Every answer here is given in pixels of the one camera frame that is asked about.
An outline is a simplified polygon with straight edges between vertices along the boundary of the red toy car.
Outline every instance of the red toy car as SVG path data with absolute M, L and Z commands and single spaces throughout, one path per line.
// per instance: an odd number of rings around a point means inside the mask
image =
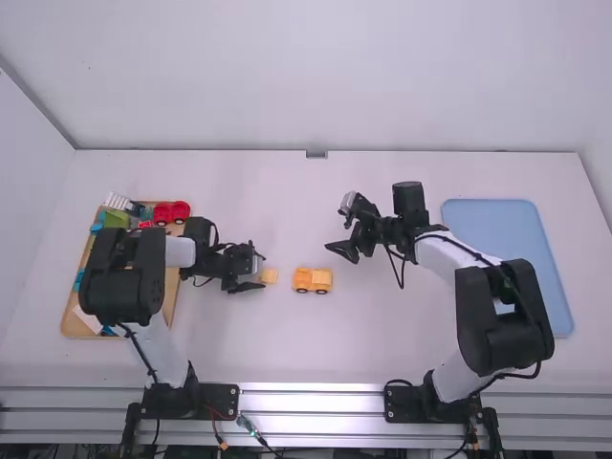
M 189 218 L 189 213 L 191 212 L 191 208 L 189 204 L 185 201 L 176 201 L 172 205 L 172 220 L 177 225 L 182 225 L 187 218 Z
M 158 227 L 165 227 L 172 221 L 172 205 L 159 203 L 153 208 L 153 223 Z
M 153 223 L 158 227 L 165 227 L 168 223 L 182 225 L 189 218 L 191 208 L 185 201 L 174 203 L 159 203 L 153 208 Z

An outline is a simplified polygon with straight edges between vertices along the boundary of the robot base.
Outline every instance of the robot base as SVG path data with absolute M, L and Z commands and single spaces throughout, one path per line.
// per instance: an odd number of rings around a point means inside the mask
M 144 390 L 141 419 L 233 421 L 238 416 L 240 388 L 236 384 L 198 382 L 189 363 L 185 385 L 153 384 Z
M 432 404 L 425 394 L 422 386 L 386 387 L 384 419 L 390 424 L 464 424 L 482 409 L 478 395 L 451 404 Z

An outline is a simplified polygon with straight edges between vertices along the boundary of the wooden tray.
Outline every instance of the wooden tray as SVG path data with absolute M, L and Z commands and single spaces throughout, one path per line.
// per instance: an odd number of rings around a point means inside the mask
M 141 201 L 143 204 L 147 206 L 155 206 L 158 204 L 158 201 L 155 202 L 146 202 Z M 104 206 L 100 206 L 96 212 L 96 218 L 92 222 L 97 221 L 99 213 L 104 210 Z M 176 225 L 174 223 L 169 224 L 166 228 L 166 231 L 169 232 L 169 235 L 179 236 L 183 234 L 183 229 L 185 225 Z M 94 240 L 96 236 L 94 234 L 90 234 L 87 238 L 87 243 L 85 244 L 85 249 L 83 250 L 83 255 L 80 257 L 80 263 L 78 264 L 78 269 L 75 273 L 75 279 L 77 278 L 77 274 L 80 270 L 85 268 L 87 264 L 87 260 L 89 259 L 89 253 L 94 245 Z M 174 309 L 176 307 L 176 297 L 179 293 L 179 284 L 181 279 L 179 278 L 179 269 L 178 268 L 166 268 L 165 269 L 165 294 L 164 294 L 164 304 L 162 305 L 162 314 L 164 315 L 165 323 L 168 327 L 172 327 L 172 319 L 174 318 Z M 61 334 L 66 338 L 88 338 L 88 339 L 116 339 L 117 337 L 102 337 L 100 335 L 96 335 L 85 323 L 78 318 L 73 309 L 78 305 L 78 293 L 73 291 L 73 284 L 70 285 L 70 293 L 68 295 L 68 301 L 66 302 L 66 308 L 64 309 L 64 314 L 61 318 L 60 331 Z

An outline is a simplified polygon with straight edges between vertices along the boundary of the light blue tray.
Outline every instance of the light blue tray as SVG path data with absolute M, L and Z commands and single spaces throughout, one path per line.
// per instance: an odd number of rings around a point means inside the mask
M 514 199 L 450 199 L 442 219 L 452 233 L 484 253 L 534 265 L 553 334 L 566 338 L 574 331 L 563 285 L 536 206 Z

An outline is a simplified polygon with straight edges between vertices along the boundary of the yellow toy car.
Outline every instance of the yellow toy car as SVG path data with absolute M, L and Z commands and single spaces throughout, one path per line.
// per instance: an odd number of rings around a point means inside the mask
M 294 290 L 299 294 L 317 292 L 325 295 L 332 290 L 332 270 L 297 268 L 294 273 Z

